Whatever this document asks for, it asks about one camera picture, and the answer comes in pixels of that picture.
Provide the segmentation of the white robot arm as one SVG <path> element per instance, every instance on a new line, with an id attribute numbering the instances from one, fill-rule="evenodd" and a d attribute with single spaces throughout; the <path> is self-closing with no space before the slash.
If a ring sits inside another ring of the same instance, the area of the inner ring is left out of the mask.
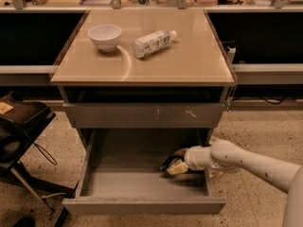
<path id="1" fill-rule="evenodd" d="M 303 227 L 303 165 L 256 154 L 215 138 L 209 147 L 181 148 L 161 166 L 170 175 L 211 168 L 221 172 L 245 169 L 288 195 L 283 227 Z"/>

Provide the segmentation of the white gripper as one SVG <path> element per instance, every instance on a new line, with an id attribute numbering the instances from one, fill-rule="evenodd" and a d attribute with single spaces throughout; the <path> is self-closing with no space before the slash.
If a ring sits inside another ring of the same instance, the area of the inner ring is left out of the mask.
<path id="1" fill-rule="evenodd" d="M 203 170 L 206 167 L 213 167 L 217 162 L 211 156 L 211 147 L 191 147 L 180 148 L 173 152 L 174 156 L 184 157 L 185 161 L 181 159 L 173 159 L 167 168 L 169 175 L 183 174 L 191 170 Z"/>

